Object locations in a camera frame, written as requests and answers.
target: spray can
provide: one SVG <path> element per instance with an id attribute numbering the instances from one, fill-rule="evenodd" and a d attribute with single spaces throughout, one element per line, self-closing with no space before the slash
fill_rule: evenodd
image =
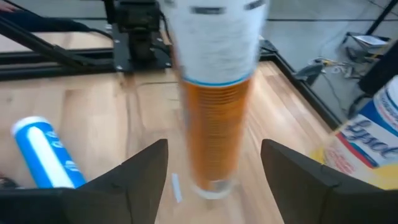
<path id="1" fill-rule="evenodd" d="M 311 158 L 381 189 L 398 189 L 397 105 L 395 76 Z"/>
<path id="2" fill-rule="evenodd" d="M 196 191 L 224 197 L 239 157 L 265 0 L 168 0 Z"/>
<path id="3" fill-rule="evenodd" d="M 39 188 L 77 188 L 85 184 L 83 175 L 45 118 L 21 119 L 12 127 L 11 134 Z"/>

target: lysol can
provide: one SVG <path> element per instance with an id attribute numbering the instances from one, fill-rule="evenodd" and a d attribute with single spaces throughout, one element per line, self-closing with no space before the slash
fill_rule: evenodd
<path id="1" fill-rule="evenodd" d="M 312 158 L 376 187 L 398 189 L 397 76 Z"/>

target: wooden table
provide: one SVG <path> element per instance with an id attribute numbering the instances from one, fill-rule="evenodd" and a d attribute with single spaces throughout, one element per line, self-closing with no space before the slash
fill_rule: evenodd
<path id="1" fill-rule="evenodd" d="M 90 34 L 39 35 L 69 49 L 109 47 Z M 0 38 L 3 51 L 24 49 Z M 12 136 L 18 119 L 45 116 L 87 180 L 104 174 L 160 138 L 169 140 L 169 168 L 157 223 L 283 223 L 259 156 L 261 140 L 273 139 L 301 153 L 320 146 L 330 130 L 272 62 L 254 76 L 234 191 L 206 201 L 191 190 L 182 112 L 172 70 L 44 78 L 0 83 L 0 171 L 35 187 Z M 171 173 L 179 176 L 177 203 Z"/>

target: gray floor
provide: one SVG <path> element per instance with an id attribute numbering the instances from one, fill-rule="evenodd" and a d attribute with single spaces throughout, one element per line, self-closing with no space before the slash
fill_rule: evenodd
<path id="1" fill-rule="evenodd" d="M 269 9 L 270 19 L 364 19 L 373 20 L 390 0 L 273 0 Z M 50 17 L 105 17 L 102 1 L 90 0 L 14 0 L 43 16 Z M 398 6 L 387 16 L 398 19 Z M 105 21 L 78 20 L 88 26 L 104 29 Z M 341 40 L 347 31 L 364 32 L 372 21 L 316 21 L 287 22 L 269 21 L 263 36 L 269 39 L 280 54 L 298 70 L 315 57 L 333 60 L 346 60 Z M 376 35 L 393 39 L 398 38 L 398 21 L 383 22 Z M 330 85 L 320 77 L 313 85 L 313 90 L 341 119 L 352 100 L 360 94 L 356 81 L 345 79 L 342 74 L 327 74 L 341 103 L 333 96 Z"/>

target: orange container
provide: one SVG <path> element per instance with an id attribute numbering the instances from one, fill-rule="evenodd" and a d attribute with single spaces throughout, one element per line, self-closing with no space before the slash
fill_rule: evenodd
<path id="1" fill-rule="evenodd" d="M 266 1 L 173 0 L 173 32 L 195 189 L 208 199 L 232 187 Z"/>
<path id="2" fill-rule="evenodd" d="M 209 192 L 230 188 L 238 161 L 250 81 L 208 88 L 184 83 L 187 144 L 197 186 Z"/>

